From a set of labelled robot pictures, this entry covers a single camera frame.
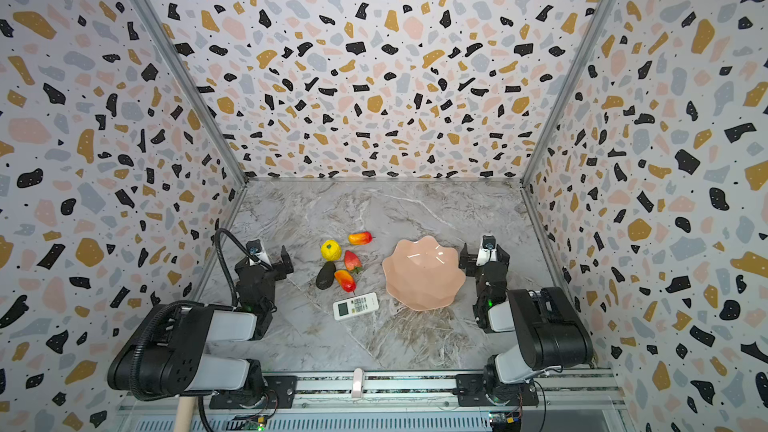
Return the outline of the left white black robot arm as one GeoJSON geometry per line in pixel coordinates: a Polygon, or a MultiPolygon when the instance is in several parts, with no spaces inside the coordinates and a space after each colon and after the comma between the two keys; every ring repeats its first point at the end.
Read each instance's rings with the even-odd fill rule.
{"type": "Polygon", "coordinates": [[[271,262],[261,242],[247,244],[256,258],[235,266],[238,304],[179,300],[154,306],[107,372],[108,386],[141,401],[213,396],[211,405],[246,408],[266,399],[276,408],[280,396],[269,387],[256,359],[212,355],[217,342],[261,340],[276,311],[276,283],[294,271],[285,248],[271,262]]]}

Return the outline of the dark green fake avocado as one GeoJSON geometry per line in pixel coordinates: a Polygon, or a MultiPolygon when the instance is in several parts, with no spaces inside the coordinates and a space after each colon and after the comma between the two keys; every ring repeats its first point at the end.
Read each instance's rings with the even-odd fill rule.
{"type": "Polygon", "coordinates": [[[316,276],[316,288],[319,290],[326,290],[330,288],[335,281],[336,271],[336,264],[334,262],[325,262],[316,276]]]}

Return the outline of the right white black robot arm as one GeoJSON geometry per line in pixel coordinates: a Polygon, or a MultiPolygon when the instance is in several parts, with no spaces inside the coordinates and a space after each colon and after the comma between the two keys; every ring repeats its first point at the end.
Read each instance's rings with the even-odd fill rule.
{"type": "Polygon", "coordinates": [[[456,376],[461,407],[536,405],[535,378],[592,360],[592,341],[565,292],[510,289],[510,260],[493,236],[482,238],[476,254],[467,247],[459,253],[459,268],[475,280],[476,325],[487,334],[516,336],[516,344],[491,356],[480,374],[456,376]]]}

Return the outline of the red yellow fake mango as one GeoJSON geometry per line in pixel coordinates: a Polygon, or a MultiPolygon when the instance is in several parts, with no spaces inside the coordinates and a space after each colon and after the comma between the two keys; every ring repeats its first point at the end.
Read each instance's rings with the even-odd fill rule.
{"type": "Polygon", "coordinates": [[[368,232],[357,232],[348,236],[348,242],[350,245],[366,245],[373,241],[373,235],[368,232]]]}

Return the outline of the yellow fake lemon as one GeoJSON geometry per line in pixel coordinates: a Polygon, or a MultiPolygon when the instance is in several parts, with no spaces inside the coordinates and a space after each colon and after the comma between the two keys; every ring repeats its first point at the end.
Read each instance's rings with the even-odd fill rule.
{"type": "Polygon", "coordinates": [[[321,246],[321,255],[327,262],[335,262],[342,257],[342,247],[335,240],[327,240],[321,246]]]}

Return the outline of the red fake strawberry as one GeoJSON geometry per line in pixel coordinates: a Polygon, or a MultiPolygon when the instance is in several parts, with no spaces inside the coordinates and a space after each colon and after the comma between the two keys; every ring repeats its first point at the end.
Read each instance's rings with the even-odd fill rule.
{"type": "Polygon", "coordinates": [[[363,269],[360,258],[354,252],[349,250],[344,253],[344,266],[351,274],[358,273],[363,269]]]}

